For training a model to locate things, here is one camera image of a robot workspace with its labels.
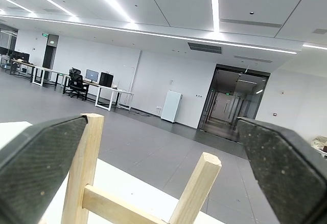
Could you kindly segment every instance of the white table surface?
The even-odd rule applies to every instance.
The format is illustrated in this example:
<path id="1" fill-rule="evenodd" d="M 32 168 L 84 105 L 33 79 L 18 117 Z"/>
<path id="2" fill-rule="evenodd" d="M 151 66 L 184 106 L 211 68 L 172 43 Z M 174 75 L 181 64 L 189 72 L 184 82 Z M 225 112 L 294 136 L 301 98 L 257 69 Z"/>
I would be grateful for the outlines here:
<path id="1" fill-rule="evenodd" d="M 11 139 L 23 131 L 28 122 L 0 123 L 0 149 Z M 65 198 L 67 179 L 64 180 L 43 219 L 46 224 L 60 224 Z M 98 159 L 94 186 L 119 197 L 139 209 L 168 222 L 178 202 L 174 197 L 156 189 L 155 187 L 113 167 Z M 110 224 L 107 220 L 89 213 L 89 224 Z M 197 216 L 195 224 L 224 224 L 202 212 Z"/>

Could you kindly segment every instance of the white cabinet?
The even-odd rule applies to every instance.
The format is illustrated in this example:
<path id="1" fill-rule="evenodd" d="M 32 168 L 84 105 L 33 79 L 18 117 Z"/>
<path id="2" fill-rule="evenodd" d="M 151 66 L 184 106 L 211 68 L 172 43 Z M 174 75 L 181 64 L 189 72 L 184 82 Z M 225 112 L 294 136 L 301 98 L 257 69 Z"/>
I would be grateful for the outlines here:
<path id="1" fill-rule="evenodd" d="M 183 95 L 180 93 L 168 91 L 165 105 L 161 113 L 161 119 L 167 120 L 172 123 L 175 122 L 179 103 L 182 99 L 182 96 Z"/>

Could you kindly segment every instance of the wall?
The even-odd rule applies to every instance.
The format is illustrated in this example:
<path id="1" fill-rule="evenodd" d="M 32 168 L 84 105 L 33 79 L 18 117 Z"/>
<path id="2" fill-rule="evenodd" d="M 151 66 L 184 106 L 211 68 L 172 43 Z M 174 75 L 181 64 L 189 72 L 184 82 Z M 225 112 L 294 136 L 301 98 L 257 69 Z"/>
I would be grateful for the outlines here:
<path id="1" fill-rule="evenodd" d="M 59 36 L 53 69 L 69 73 L 71 67 L 81 70 L 85 77 L 86 69 L 109 72 L 114 75 L 113 84 L 130 90 L 137 67 L 140 50 L 116 47 L 113 45 Z M 90 86 L 89 93 L 97 94 L 98 89 Z M 110 98 L 111 92 L 102 90 L 101 97 Z"/>
<path id="2" fill-rule="evenodd" d="M 42 32 L 19 30 L 15 50 L 30 54 L 29 61 L 42 66 L 47 40 Z"/>
<path id="3" fill-rule="evenodd" d="M 215 67 L 216 63 L 143 51 L 135 75 L 132 106 L 160 115 L 156 107 L 164 106 L 167 92 L 182 93 L 176 122 L 197 128 Z"/>
<path id="4" fill-rule="evenodd" d="M 327 137 L 326 104 L 327 78 L 278 69 L 268 80 L 256 119 L 292 129 L 310 141 Z"/>

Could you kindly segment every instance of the black office chair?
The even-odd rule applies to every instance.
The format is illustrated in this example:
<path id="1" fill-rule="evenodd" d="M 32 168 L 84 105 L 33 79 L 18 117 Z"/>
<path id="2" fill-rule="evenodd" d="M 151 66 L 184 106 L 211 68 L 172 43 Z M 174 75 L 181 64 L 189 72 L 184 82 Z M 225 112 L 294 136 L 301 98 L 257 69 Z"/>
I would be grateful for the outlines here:
<path id="1" fill-rule="evenodd" d="M 88 94 L 88 88 L 89 84 L 83 83 L 83 76 L 81 75 L 81 71 L 75 68 L 71 68 L 69 70 L 69 76 L 71 77 L 69 81 L 69 88 L 71 89 L 71 92 L 69 96 L 72 98 L 73 96 L 80 97 L 82 96 L 82 100 L 87 99 Z"/>

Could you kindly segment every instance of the wooden stick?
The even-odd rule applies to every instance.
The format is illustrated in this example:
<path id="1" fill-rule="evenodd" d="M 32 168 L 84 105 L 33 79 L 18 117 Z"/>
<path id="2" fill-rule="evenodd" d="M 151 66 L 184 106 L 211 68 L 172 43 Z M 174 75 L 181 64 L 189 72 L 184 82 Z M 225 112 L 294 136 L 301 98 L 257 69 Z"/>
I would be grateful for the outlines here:
<path id="1" fill-rule="evenodd" d="M 93 185 L 104 116 L 98 114 L 86 115 L 88 123 L 85 126 L 80 144 L 69 170 L 65 203 L 61 218 L 62 224 L 87 223 L 88 211 L 82 209 L 83 194 L 87 184 Z"/>
<path id="2" fill-rule="evenodd" d="M 220 160 L 204 152 L 170 218 L 170 224 L 193 224 L 221 168 Z"/>
<path id="3" fill-rule="evenodd" d="M 115 224 L 167 224 L 118 197 L 90 185 L 85 187 L 82 206 Z"/>

